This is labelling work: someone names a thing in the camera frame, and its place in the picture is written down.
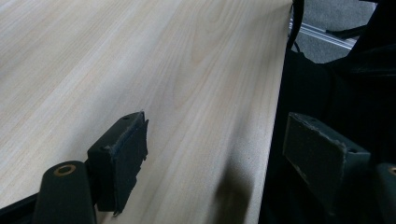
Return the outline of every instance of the gray carpet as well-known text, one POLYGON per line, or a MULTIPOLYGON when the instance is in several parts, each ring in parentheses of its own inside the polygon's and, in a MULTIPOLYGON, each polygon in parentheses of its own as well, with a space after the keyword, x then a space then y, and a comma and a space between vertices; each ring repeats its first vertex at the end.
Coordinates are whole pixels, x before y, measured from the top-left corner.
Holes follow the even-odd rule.
MULTIPOLYGON (((367 23, 374 3, 358 0, 305 0, 303 22, 323 30, 345 30, 367 23)), ((298 34, 301 52, 315 63, 326 63, 345 57, 348 49, 335 46, 310 35, 298 34)))

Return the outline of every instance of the black clamp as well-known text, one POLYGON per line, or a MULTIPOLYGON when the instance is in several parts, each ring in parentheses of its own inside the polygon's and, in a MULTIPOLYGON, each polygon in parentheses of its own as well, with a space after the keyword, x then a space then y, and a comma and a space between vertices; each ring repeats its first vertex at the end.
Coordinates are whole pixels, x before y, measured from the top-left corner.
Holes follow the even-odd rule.
POLYGON ((120 214, 148 155, 144 112, 119 119, 88 150, 88 159, 48 169, 40 191, 0 210, 0 223, 96 223, 95 210, 120 214))
POLYGON ((396 223, 396 165, 311 117, 289 113, 283 154, 332 223, 396 223))

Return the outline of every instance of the black cable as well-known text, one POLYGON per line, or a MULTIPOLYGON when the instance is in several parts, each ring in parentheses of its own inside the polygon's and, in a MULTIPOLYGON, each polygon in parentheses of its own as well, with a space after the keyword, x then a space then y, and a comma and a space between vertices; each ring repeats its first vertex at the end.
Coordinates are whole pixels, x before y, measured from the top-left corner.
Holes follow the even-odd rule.
POLYGON ((294 47, 297 49, 297 52, 301 53, 300 47, 298 46, 297 42, 294 41, 294 47))
POLYGON ((291 27, 290 37, 288 40, 287 48, 293 47, 297 34, 300 31, 301 24, 303 23, 304 15, 304 0, 293 0, 293 25, 291 27))

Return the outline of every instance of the table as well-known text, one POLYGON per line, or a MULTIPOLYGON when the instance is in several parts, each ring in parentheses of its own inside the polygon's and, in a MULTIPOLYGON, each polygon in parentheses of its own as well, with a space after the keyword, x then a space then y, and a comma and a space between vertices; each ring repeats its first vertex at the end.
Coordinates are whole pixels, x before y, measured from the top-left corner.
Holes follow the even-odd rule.
POLYGON ((255 223, 290 0, 0 2, 0 207, 144 110, 148 159, 108 223, 255 223))

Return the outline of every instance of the light wood grain surface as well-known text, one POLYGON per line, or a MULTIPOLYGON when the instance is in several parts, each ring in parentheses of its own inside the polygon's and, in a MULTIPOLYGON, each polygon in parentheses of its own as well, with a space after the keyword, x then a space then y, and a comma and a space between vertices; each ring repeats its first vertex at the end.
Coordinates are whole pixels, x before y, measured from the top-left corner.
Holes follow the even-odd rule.
POLYGON ((257 222, 290 5, 0 1, 0 207, 144 110, 148 159, 100 222, 257 222))

